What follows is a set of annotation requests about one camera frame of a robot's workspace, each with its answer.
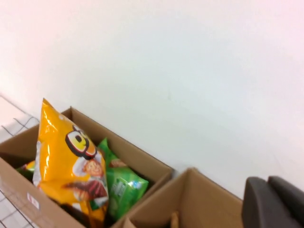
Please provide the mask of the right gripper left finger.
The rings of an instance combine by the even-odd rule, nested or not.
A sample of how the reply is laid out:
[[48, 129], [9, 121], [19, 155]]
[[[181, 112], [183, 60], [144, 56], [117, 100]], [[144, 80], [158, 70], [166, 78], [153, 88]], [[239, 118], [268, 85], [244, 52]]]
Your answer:
[[242, 206], [245, 228], [300, 228], [268, 180], [249, 177], [246, 180]]

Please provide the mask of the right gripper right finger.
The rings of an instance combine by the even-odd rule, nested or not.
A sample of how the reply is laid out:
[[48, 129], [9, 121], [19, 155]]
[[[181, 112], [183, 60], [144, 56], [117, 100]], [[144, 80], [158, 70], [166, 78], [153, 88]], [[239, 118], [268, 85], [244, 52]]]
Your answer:
[[304, 227], [304, 192], [278, 176], [270, 176], [268, 184], [275, 190], [294, 219]]

